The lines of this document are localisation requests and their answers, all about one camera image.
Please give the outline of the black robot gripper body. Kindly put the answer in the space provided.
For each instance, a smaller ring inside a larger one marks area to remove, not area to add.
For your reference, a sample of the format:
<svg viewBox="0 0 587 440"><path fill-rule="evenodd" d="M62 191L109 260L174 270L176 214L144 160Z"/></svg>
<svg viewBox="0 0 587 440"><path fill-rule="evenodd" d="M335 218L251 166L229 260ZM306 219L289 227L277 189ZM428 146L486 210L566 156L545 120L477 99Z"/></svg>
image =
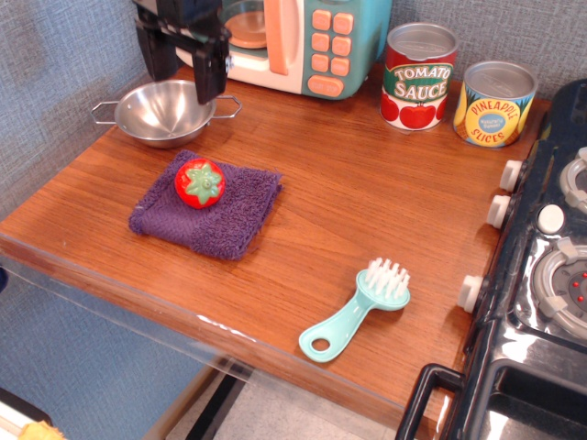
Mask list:
<svg viewBox="0 0 587 440"><path fill-rule="evenodd" d="M148 28L159 28L175 46L193 54L207 42L225 41L231 37L222 23L220 1L136 1L136 22ZM227 71L229 65L229 48Z"/></svg>

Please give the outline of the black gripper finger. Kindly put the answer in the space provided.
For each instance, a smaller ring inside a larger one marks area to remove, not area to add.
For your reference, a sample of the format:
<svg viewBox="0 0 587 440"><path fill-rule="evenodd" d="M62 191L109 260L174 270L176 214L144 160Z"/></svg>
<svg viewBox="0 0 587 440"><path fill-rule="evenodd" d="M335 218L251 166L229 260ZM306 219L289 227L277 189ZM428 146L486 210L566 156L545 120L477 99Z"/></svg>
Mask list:
<svg viewBox="0 0 587 440"><path fill-rule="evenodd" d="M192 54L197 100L205 105L226 90L228 45L207 42Z"/></svg>
<svg viewBox="0 0 587 440"><path fill-rule="evenodd" d="M138 44L150 78L163 81L178 71L175 46L159 28L146 27L136 22Z"/></svg>

